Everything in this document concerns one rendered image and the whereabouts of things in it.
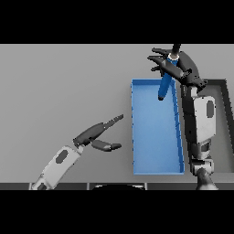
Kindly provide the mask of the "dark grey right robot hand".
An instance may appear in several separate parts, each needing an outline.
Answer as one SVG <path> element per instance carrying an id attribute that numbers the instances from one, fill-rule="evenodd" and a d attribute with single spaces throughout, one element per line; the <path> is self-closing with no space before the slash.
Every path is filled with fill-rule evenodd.
<path id="1" fill-rule="evenodd" d="M 174 44 L 172 49 L 153 48 L 158 56 L 149 56 L 148 59 L 156 64 L 152 71 L 159 70 L 162 75 L 168 74 L 187 87 L 193 86 L 202 91 L 207 83 L 200 78 L 197 65 L 184 51 L 180 44 Z"/>

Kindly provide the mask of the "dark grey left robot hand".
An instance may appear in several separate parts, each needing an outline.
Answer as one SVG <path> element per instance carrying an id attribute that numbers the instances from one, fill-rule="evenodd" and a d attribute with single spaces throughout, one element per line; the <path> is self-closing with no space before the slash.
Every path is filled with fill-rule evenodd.
<path id="1" fill-rule="evenodd" d="M 73 144 L 79 148 L 80 146 L 87 146 L 91 144 L 94 149 L 101 150 L 103 152 L 111 152 L 113 150 L 122 147 L 121 144 L 110 144 L 104 141 L 98 140 L 98 137 L 103 134 L 108 128 L 112 127 L 119 120 L 123 118 L 123 115 L 119 115 L 109 120 L 108 122 L 100 122 L 94 124 L 84 132 L 80 133 L 76 138 L 73 139 Z"/>

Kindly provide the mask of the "blue pipe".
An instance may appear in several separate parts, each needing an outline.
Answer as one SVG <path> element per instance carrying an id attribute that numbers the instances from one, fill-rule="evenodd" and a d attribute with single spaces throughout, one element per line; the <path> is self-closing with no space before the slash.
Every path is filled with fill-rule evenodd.
<path id="1" fill-rule="evenodd" d="M 173 64 L 174 66 L 177 64 L 177 61 L 179 60 L 179 49 L 181 45 L 180 44 L 174 44 L 172 51 L 168 54 L 166 60 Z M 158 91 L 158 100 L 162 101 L 168 91 L 169 84 L 171 82 L 172 76 L 167 74 L 165 71 L 160 70 L 162 81 L 160 84 L 160 88 Z"/>

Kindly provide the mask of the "dark grey bin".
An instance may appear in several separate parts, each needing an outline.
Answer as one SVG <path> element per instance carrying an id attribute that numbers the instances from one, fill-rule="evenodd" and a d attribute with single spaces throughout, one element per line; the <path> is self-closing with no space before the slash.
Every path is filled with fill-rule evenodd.
<path id="1" fill-rule="evenodd" d="M 216 135 L 211 139 L 210 155 L 214 172 L 234 173 L 234 119 L 225 80 L 206 80 L 199 95 L 212 96 L 216 103 Z"/>

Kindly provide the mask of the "blue bin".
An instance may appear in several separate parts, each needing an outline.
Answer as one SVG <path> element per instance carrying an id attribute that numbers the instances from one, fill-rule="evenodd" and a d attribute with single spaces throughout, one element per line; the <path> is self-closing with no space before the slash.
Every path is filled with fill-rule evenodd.
<path id="1" fill-rule="evenodd" d="M 176 81 L 162 101 L 161 79 L 131 83 L 133 173 L 138 176 L 182 175 L 185 172 Z"/>

